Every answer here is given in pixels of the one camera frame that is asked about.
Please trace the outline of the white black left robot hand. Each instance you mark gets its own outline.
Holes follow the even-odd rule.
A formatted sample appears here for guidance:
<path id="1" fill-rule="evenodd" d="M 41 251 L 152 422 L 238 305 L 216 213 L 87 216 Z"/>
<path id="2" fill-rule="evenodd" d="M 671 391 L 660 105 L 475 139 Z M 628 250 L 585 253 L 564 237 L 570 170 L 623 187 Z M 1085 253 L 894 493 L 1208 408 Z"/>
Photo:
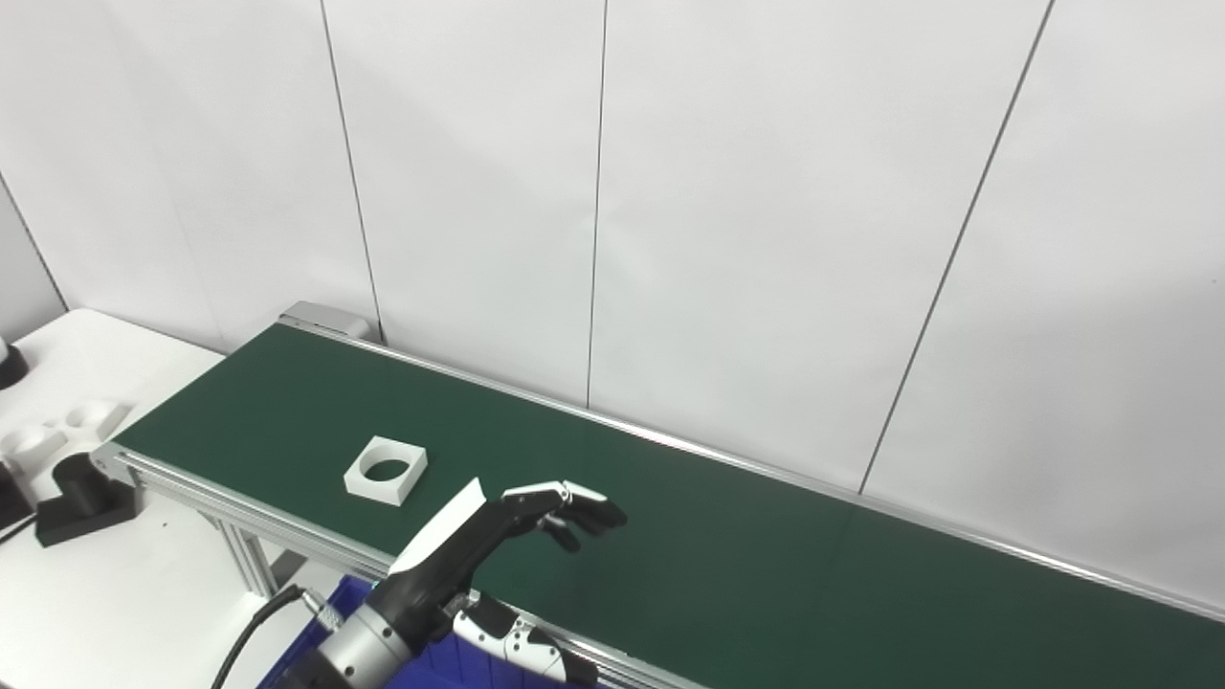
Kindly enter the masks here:
<path id="1" fill-rule="evenodd" d="M 541 481 L 488 499 L 480 481 L 469 481 L 394 558 L 390 575 L 372 588 L 368 604 L 383 619 L 383 636 L 398 638 L 408 656 L 447 635 L 464 640 L 521 671 L 556 683 L 595 687 L 597 666 L 560 647 L 550 633 L 526 620 L 473 579 L 499 546 L 533 531 L 548 533 L 573 553 L 577 523 L 600 536 L 628 522 L 627 514 L 603 494 L 573 481 Z"/>

